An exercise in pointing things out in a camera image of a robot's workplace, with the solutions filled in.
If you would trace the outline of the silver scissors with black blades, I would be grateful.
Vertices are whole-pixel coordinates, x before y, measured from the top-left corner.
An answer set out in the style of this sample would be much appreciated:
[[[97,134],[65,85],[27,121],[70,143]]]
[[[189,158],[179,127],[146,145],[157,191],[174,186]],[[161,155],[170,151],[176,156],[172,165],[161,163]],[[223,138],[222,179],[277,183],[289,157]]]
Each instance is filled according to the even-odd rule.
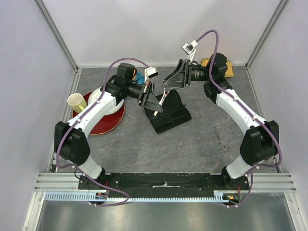
[[[162,95],[162,97],[161,97],[161,100],[159,101],[159,105],[160,105],[160,106],[163,105],[163,102],[164,102],[164,100],[166,99],[167,95],[169,94],[170,90],[171,90],[171,88],[170,88],[168,91],[166,91],[166,88],[164,88],[163,95]]]

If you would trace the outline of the black zipper tool case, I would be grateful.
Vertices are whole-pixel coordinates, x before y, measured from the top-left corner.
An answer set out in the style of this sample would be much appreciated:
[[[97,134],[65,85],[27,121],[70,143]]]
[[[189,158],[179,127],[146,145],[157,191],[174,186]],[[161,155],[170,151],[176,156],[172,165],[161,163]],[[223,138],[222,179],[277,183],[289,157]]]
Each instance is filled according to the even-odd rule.
[[[163,113],[154,116],[154,111],[144,109],[157,134],[175,128],[192,119],[190,112],[182,103],[179,93],[171,90],[163,102]]]

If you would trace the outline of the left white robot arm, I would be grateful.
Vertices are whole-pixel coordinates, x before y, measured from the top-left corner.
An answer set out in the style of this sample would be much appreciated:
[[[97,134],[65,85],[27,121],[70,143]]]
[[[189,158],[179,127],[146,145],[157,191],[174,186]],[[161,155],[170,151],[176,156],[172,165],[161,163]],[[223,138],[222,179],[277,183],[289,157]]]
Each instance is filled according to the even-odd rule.
[[[105,185],[105,170],[90,156],[87,137],[96,124],[125,98],[137,99],[140,106],[154,112],[163,112],[154,94],[154,85],[150,78],[158,75],[154,67],[144,71],[145,82],[140,85],[134,82],[137,72],[135,66],[121,63],[111,81],[106,82],[94,100],[77,116],[68,122],[58,122],[54,132],[54,151],[56,158],[62,157],[88,176],[89,184],[95,189]]]

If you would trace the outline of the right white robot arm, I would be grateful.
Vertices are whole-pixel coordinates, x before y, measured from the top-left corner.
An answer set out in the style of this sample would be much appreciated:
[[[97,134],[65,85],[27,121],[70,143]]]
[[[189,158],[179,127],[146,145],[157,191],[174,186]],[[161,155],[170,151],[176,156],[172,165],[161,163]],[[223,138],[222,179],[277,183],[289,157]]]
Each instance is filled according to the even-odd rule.
[[[259,116],[239,98],[225,78],[227,70],[227,58],[221,53],[211,56],[206,66],[180,59],[162,86],[183,89],[193,81],[202,81],[206,96],[239,126],[244,135],[240,155],[223,168],[220,177],[221,186],[229,190],[237,185],[238,178],[279,153],[279,126]]]

